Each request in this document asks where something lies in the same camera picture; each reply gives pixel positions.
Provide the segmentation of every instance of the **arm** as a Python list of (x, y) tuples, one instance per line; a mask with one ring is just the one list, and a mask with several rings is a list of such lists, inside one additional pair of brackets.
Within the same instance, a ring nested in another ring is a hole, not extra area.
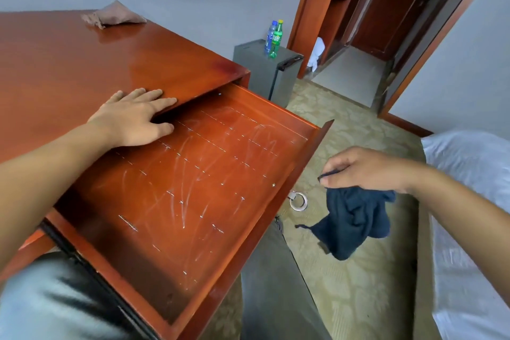
[(415, 161), (353, 147), (331, 157), (323, 172), (331, 188), (358, 185), (414, 195), (475, 262), (510, 306), (510, 214), (448, 175)]
[(81, 173), (114, 147), (134, 146), (173, 131), (150, 123), (175, 104), (161, 90), (114, 94), (87, 124), (32, 152), (0, 164), (0, 269), (16, 254), (60, 196)]

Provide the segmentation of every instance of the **person's left hand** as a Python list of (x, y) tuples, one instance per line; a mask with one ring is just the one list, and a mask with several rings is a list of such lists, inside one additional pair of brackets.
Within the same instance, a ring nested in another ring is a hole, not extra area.
[(89, 118), (89, 124), (96, 124), (111, 137), (111, 147), (128, 147), (152, 143), (173, 132), (168, 123), (153, 124), (152, 117), (159, 111), (172, 106), (177, 98), (159, 98), (161, 89), (145, 92), (137, 89), (127, 96), (118, 91)]

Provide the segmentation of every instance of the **gray refrigerator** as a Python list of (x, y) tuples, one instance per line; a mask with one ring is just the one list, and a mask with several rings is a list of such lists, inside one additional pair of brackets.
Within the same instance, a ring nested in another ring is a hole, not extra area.
[(252, 72), (248, 89), (276, 105), (287, 107), (303, 56), (285, 47), (276, 58), (264, 53), (265, 40), (253, 40), (233, 50), (233, 61)]

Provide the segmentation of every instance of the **bed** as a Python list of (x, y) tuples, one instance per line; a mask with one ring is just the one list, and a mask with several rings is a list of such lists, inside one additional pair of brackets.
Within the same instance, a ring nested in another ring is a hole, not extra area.
[[(510, 142), (478, 131), (422, 140), (427, 163), (510, 211)], [(420, 204), (414, 340), (508, 339), (510, 308)]]

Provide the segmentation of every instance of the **green bottle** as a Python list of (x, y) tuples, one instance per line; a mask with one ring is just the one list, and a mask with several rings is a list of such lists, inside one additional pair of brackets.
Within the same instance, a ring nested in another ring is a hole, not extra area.
[(273, 40), (271, 40), (271, 51), (269, 52), (269, 56), (271, 58), (276, 58), (278, 49), (280, 47), (280, 42), (282, 41), (282, 35), (283, 33), (283, 20), (278, 21), (277, 29), (273, 33)]

